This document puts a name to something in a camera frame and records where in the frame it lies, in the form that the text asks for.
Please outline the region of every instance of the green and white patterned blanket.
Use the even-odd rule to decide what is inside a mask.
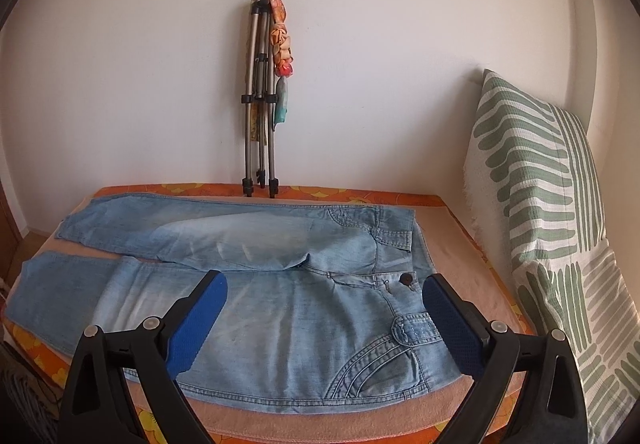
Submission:
[[[590,442],[607,442],[640,396],[640,319],[580,121],[485,71],[465,184],[478,241],[537,332],[567,334]]]

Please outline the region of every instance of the blue gripper pad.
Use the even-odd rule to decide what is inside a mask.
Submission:
[[[482,342],[435,279],[435,275],[424,281],[422,302],[460,372],[474,380],[482,377]]]
[[[225,305],[226,291],[226,278],[220,272],[209,283],[169,340],[166,369],[172,380],[175,380],[181,372],[191,368],[213,323],[216,322]]]

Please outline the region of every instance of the jeans button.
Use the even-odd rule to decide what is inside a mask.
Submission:
[[[400,275],[400,283],[402,285],[406,285],[409,287],[414,282],[414,277],[411,276],[408,272],[404,272]]]

